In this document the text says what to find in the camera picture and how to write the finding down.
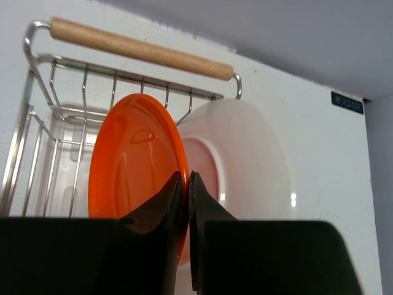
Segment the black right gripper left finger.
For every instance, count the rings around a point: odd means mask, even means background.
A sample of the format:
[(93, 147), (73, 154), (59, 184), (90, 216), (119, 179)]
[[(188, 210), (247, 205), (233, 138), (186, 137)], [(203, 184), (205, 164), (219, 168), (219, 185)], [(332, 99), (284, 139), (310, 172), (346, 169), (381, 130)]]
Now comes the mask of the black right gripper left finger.
[(120, 219), (2, 218), (2, 294), (172, 294), (181, 239), (175, 172)]

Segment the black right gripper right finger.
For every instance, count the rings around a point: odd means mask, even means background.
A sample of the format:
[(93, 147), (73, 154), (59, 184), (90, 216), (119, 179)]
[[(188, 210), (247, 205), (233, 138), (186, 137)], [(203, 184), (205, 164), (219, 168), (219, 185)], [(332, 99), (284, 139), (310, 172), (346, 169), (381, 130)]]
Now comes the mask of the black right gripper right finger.
[(190, 267), (198, 294), (361, 294), (346, 245), (325, 221), (245, 221), (190, 175)]

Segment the plain white plate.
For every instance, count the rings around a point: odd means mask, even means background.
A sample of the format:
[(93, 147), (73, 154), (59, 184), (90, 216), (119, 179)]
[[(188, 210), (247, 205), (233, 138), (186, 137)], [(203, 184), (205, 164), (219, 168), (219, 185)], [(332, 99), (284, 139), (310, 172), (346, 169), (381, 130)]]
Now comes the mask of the plain white plate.
[(189, 171), (240, 219), (292, 219), (295, 181), (284, 143), (253, 104), (222, 99), (193, 110), (179, 125)]

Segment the orange plastic plate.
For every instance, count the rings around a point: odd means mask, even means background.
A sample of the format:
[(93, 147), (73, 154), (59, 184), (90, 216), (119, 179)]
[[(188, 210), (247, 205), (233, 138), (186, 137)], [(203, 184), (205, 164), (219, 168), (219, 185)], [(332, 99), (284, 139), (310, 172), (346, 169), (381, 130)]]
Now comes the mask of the orange plastic plate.
[(181, 136), (169, 112), (154, 97), (130, 94), (109, 111), (91, 158), (88, 215), (120, 218), (158, 193), (180, 172), (181, 237), (188, 227), (189, 169)]

